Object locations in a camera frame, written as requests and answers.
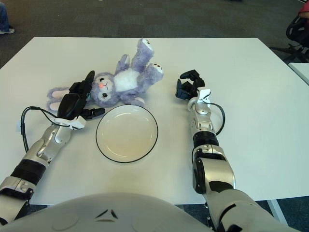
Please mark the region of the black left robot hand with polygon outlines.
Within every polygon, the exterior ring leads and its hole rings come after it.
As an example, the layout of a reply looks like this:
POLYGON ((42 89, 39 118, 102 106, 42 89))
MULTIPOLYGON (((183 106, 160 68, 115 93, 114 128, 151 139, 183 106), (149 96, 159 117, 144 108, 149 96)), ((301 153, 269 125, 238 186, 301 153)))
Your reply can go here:
POLYGON ((84 109, 94 80, 95 71, 90 71, 85 80, 75 82, 70 88, 69 93, 62 98, 57 117, 67 120, 73 120, 81 116, 85 120, 93 119, 105 113, 104 108, 84 109))

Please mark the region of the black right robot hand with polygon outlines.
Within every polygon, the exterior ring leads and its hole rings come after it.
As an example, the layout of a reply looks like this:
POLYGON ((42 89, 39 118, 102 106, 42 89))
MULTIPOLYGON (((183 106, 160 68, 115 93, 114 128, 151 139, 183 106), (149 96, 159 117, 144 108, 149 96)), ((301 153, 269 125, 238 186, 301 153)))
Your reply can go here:
POLYGON ((197 97, 197 89, 205 87, 205 82, 196 70, 190 70, 180 75, 176 85, 176 98, 190 100, 197 97))

